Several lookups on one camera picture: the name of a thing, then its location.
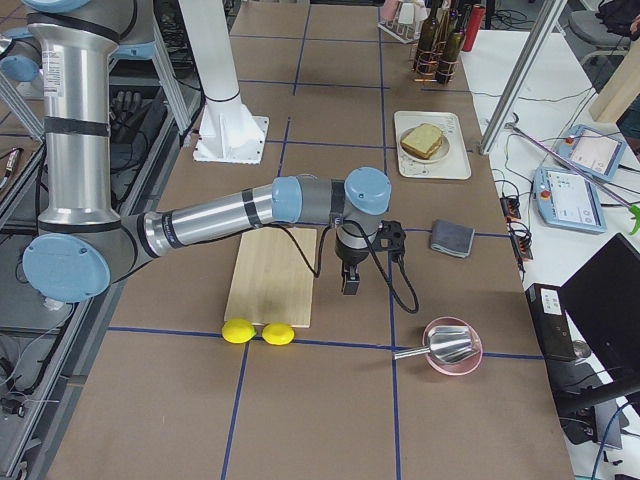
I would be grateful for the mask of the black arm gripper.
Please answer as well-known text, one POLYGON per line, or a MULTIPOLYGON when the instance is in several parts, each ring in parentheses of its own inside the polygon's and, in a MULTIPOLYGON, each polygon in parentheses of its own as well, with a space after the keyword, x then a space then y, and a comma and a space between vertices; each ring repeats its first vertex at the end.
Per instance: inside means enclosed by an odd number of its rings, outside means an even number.
POLYGON ((342 242, 335 243, 335 253, 342 262, 342 294, 356 295, 360 285, 357 266, 367 259, 369 250, 352 248, 342 242))

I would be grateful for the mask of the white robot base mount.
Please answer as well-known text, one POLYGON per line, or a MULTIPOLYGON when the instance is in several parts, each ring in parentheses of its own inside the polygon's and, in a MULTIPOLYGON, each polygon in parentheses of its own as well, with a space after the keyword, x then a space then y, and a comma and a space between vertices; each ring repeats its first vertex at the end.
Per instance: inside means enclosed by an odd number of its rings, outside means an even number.
POLYGON ((260 163, 269 119, 252 115, 242 101, 223 3, 179 5, 205 97, 194 159, 260 163))

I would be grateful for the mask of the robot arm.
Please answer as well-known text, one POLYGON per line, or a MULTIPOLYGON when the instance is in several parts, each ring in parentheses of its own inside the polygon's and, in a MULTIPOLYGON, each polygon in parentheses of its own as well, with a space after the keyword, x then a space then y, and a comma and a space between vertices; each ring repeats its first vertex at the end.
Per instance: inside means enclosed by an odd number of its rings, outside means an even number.
POLYGON ((22 270, 43 296, 80 303, 169 252, 262 227, 316 224, 336 232, 342 291, 374 256, 392 185, 360 167, 343 179, 280 176, 205 203, 160 211, 156 199, 130 214, 112 203, 109 61, 121 47, 153 41, 149 1, 32 1, 29 32, 42 51, 48 196, 22 270))

